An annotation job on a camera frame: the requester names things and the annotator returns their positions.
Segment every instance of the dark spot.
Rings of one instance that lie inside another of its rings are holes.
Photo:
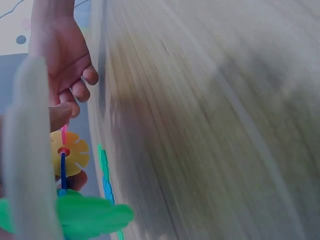
[[[16,38],[16,43],[17,44],[25,44],[27,41],[26,37],[23,35],[20,35]]]

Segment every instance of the hand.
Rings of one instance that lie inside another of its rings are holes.
[[[55,107],[49,107],[50,115],[50,131],[54,132],[62,128],[64,125],[68,124],[72,115],[72,106],[69,103],[61,103]],[[2,128],[2,117],[0,115],[0,132]],[[55,176],[55,180],[58,181],[60,177]],[[85,171],[81,170],[80,173],[74,176],[67,177],[67,186],[70,189],[79,191],[88,181],[87,174]]]
[[[75,118],[80,113],[75,98],[86,102],[90,97],[81,76],[90,85],[98,81],[84,36],[70,14],[37,18],[31,26],[29,55],[46,59],[50,104],[69,102]]]

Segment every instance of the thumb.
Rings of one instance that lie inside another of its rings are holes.
[[[68,124],[72,115],[72,106],[68,102],[60,103],[57,106],[49,107],[50,132],[54,132]]]

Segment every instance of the finger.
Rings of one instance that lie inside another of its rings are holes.
[[[56,92],[50,91],[49,92],[49,105],[56,106],[60,103],[59,95]]]
[[[71,86],[71,92],[81,103],[88,101],[90,98],[90,92],[81,79]]]
[[[92,65],[90,65],[83,71],[82,76],[90,85],[95,85],[98,82],[99,78],[97,71]]]
[[[80,107],[78,103],[76,102],[74,96],[72,95],[71,91],[69,89],[63,90],[60,94],[60,101],[62,103],[70,103],[72,105],[72,115],[71,118],[75,118],[80,113]]]
[[[66,185],[68,189],[72,189],[75,191],[80,191],[83,186],[87,183],[88,176],[85,171],[81,170],[78,174],[74,176],[68,176],[66,178]]]
[[[68,102],[49,107],[50,131],[57,131],[66,125],[71,118],[72,111],[72,105]]]

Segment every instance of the pink toy stick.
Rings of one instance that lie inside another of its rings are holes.
[[[62,144],[65,145],[66,144],[66,132],[67,132],[67,125],[64,125],[61,129],[61,138],[62,138]]]

